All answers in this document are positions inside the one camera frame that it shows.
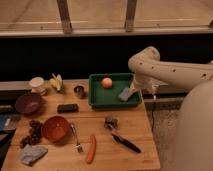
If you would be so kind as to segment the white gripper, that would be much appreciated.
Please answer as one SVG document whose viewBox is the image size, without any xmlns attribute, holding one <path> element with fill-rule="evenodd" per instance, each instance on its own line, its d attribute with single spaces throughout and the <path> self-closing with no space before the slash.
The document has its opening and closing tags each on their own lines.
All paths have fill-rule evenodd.
<svg viewBox="0 0 213 171">
<path fill-rule="evenodd" d="M 138 91 L 138 88 L 141 88 L 154 95 L 157 92 L 158 87 L 159 85 L 155 79 L 149 76 L 135 74 L 134 81 L 131 82 L 129 90 L 131 94 L 134 94 Z"/>
</svg>

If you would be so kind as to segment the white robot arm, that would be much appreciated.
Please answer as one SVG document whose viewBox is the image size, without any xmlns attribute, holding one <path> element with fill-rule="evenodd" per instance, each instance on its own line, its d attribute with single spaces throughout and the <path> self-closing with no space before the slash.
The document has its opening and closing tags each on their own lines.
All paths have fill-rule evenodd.
<svg viewBox="0 0 213 171">
<path fill-rule="evenodd" d="M 150 46 L 128 60 L 136 87 L 153 80 L 188 90 L 179 110 L 170 171 L 213 171 L 213 64 L 164 62 Z"/>
</svg>

